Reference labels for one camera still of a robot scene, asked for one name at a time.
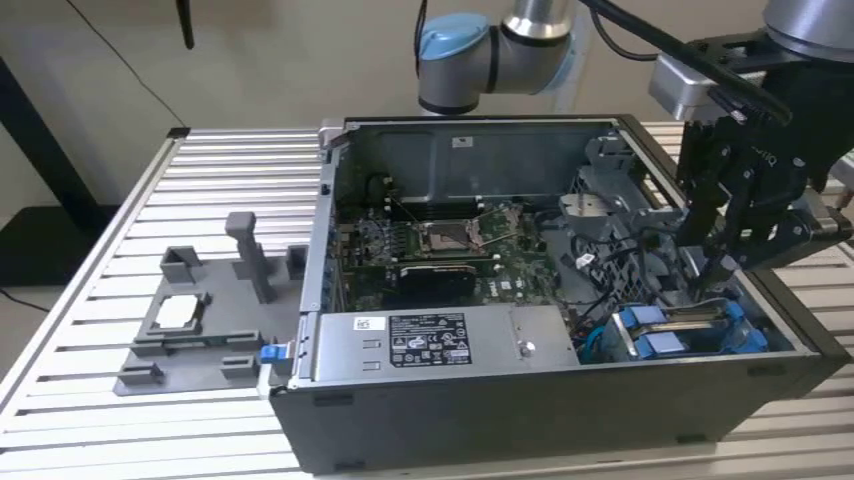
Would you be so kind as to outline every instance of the warning label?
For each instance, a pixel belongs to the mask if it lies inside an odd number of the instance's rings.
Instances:
[[[388,317],[391,364],[431,367],[471,363],[466,316],[462,313]]]

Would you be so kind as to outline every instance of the aluminum extrusion table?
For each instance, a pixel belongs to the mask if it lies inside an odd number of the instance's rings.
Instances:
[[[647,129],[676,156],[680,125],[647,124]],[[165,142],[0,386],[0,478],[309,477],[255,389],[117,397],[112,386],[160,282],[165,247],[193,245],[203,258],[236,257],[223,233],[232,210],[256,213],[268,253],[307,243],[316,155],[316,130],[192,130],[185,139]],[[841,188],[831,184],[834,191]],[[778,274],[854,354],[851,248],[834,247]],[[716,446],[407,473],[422,480],[847,477],[854,475],[854,365],[806,398],[763,407]],[[355,478],[402,476],[387,471]]]

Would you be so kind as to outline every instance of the motherboard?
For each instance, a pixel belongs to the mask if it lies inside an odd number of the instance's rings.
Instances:
[[[426,212],[395,201],[339,225],[337,249],[349,311],[562,303],[560,277],[522,203]]]

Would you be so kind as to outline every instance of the wire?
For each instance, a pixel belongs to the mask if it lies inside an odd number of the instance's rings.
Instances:
[[[116,54],[116,57],[119,57],[119,60],[121,60],[121,63],[124,63],[124,66],[128,67],[128,70],[133,74],[133,77],[136,77],[136,81],[139,82],[139,84],[148,91],[148,93],[151,93],[151,96],[155,97],[157,102],[160,102],[160,105],[163,105],[163,108],[165,108],[169,111],[169,113],[172,114],[172,117],[175,117],[175,120],[177,120],[177,123],[181,125],[181,127],[185,127],[187,124],[181,120],[181,117],[177,116],[177,114],[175,113],[175,110],[172,110],[172,108],[165,103],[163,98],[160,98],[160,96],[155,93],[151,87],[148,87],[148,85],[145,84],[145,81],[143,80],[143,77],[139,76],[139,73],[136,73],[136,70],[125,60],[124,56],[121,56],[121,54],[119,53],[119,50],[116,50],[116,47],[112,46],[112,43],[109,43],[109,40],[107,40],[107,37],[104,37],[104,35],[101,35],[101,32],[97,31],[97,28],[95,28],[95,25],[92,25],[92,22],[89,21],[87,16],[83,14],[77,6],[73,4],[71,0],[65,0],[65,3],[71,6],[71,8],[73,8],[75,12],[77,12],[77,15],[80,16],[85,24],[89,26],[89,29],[92,30],[92,32],[95,32],[95,35],[97,35],[99,38],[104,41],[104,44],[107,45],[107,47],[109,47],[109,49],[112,50],[112,53]]]
[[[688,68],[704,75],[726,89],[730,95],[766,112],[780,124],[787,125],[791,122],[791,110],[786,104],[716,62],[708,61],[694,46],[684,44],[678,38],[614,5],[608,0],[579,1],[614,22],[615,25],[646,40],[662,53],[670,55]]]
[[[676,305],[675,307],[662,308],[662,310],[667,312],[672,312],[674,310],[688,310],[691,308],[702,307],[704,305],[711,305],[712,303],[728,302],[728,301],[730,299],[726,297],[712,297],[712,298],[707,298],[702,302],[692,303],[691,305]]]
[[[7,291],[5,291],[5,289],[3,289],[3,288],[0,288],[0,295],[3,295],[3,296],[4,296],[5,298],[8,298],[12,302],[15,302],[15,303],[17,303],[17,304],[20,304],[20,305],[24,305],[24,306],[27,306],[27,307],[29,307],[29,308],[35,308],[36,310],[40,310],[40,311],[43,311],[44,313],[49,313],[49,312],[51,312],[51,310],[48,310],[47,308],[44,308],[44,307],[41,307],[41,306],[36,305],[35,303],[29,303],[29,302],[25,302],[24,300],[20,300],[19,298],[15,298],[15,297],[9,294],[9,292],[7,292]]]
[[[592,304],[590,305],[590,307],[587,307],[587,310],[584,310],[584,313],[582,313],[579,316],[582,318],[587,317],[587,315],[590,315],[590,312],[592,312],[595,310],[595,308],[602,304],[602,302],[604,302],[611,294],[614,293],[614,290],[608,290],[607,292],[604,292],[604,295],[602,295],[595,302],[592,302]]]
[[[427,20],[427,0],[422,0],[415,17],[415,34],[412,38],[412,53],[415,54],[415,76],[422,69],[422,34],[424,33],[424,21]]]
[[[604,25],[602,25],[599,14],[592,8],[590,9],[590,18],[592,19],[592,26],[596,28],[596,32],[599,32],[599,36],[602,37],[604,44],[611,50],[614,50],[614,53],[616,53],[624,59],[632,60],[635,62],[654,62],[658,59],[658,53],[634,53],[616,44],[616,42],[608,35],[607,30],[604,29]]]

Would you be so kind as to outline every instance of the motherboard chip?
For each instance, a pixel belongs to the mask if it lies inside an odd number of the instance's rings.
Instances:
[[[431,251],[468,249],[471,241],[464,222],[430,223],[426,233]]]

